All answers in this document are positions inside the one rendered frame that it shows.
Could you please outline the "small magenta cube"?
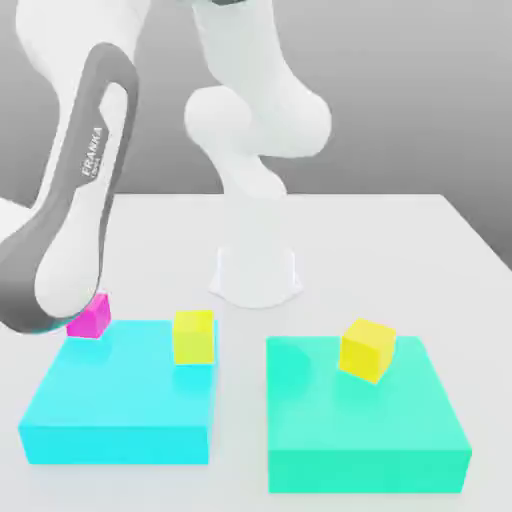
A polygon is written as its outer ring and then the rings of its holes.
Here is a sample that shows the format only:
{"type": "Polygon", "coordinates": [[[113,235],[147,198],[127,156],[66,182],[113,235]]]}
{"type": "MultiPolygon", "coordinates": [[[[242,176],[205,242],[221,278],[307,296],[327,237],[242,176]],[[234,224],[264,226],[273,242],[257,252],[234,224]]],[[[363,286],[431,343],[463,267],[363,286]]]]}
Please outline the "small magenta cube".
{"type": "Polygon", "coordinates": [[[111,322],[108,295],[98,293],[80,315],[67,326],[69,337],[99,339],[111,322]]]}

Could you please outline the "small yellow cube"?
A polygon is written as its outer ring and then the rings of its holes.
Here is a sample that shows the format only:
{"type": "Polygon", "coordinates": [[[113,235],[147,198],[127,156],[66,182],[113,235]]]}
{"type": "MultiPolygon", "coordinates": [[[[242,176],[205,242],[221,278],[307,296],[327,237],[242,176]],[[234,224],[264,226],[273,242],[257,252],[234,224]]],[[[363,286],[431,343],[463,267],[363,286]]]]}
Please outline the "small yellow cube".
{"type": "Polygon", "coordinates": [[[338,368],[377,384],[392,362],[395,345],[394,328],[358,318],[341,337],[338,368]]]}
{"type": "Polygon", "coordinates": [[[177,365],[214,362],[214,314],[211,310],[177,311],[172,335],[177,365]]]}

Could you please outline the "large cyan box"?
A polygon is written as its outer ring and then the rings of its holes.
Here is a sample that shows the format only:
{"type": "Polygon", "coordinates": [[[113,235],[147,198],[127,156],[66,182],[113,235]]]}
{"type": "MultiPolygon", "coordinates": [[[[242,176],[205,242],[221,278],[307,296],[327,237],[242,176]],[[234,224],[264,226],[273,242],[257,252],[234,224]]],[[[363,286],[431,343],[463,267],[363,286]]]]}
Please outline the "large cyan box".
{"type": "Polygon", "coordinates": [[[168,320],[65,339],[18,431],[31,464],[206,465],[217,366],[177,365],[168,320]]]}

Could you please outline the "large turquoise box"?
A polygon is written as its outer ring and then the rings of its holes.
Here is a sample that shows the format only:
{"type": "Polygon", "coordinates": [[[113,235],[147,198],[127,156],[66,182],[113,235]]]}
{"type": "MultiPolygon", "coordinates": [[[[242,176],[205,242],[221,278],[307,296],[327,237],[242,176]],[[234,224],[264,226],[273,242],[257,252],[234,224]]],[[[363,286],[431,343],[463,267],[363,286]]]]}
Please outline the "large turquoise box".
{"type": "Polygon", "coordinates": [[[337,367],[333,336],[266,341],[272,493],[459,493],[469,440],[422,341],[401,336],[376,384],[337,367]]]}

